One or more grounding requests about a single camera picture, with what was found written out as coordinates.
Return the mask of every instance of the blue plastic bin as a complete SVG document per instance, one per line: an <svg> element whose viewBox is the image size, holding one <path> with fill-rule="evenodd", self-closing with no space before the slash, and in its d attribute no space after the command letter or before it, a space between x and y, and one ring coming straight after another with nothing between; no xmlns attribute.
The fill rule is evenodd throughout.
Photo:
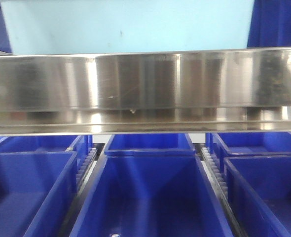
<svg viewBox="0 0 291 237"><path fill-rule="evenodd" d="M212 146L223 172L225 157L291 155L291 132L213 133Z"/></svg>
<svg viewBox="0 0 291 237"><path fill-rule="evenodd" d="M291 157L226 158L228 201L250 237L291 237Z"/></svg>
<svg viewBox="0 0 291 237"><path fill-rule="evenodd" d="M21 136L0 138L0 153L13 152L77 152L77 166L88 155L88 136Z"/></svg>
<svg viewBox="0 0 291 237"><path fill-rule="evenodd" d="M233 237L195 156L106 157L72 237Z"/></svg>
<svg viewBox="0 0 291 237"><path fill-rule="evenodd" d="M107 156L176 156L194 155L195 147L188 134L118 134L105 147Z"/></svg>
<svg viewBox="0 0 291 237"><path fill-rule="evenodd" d="M57 236L76 172L74 152L0 154L0 237Z"/></svg>

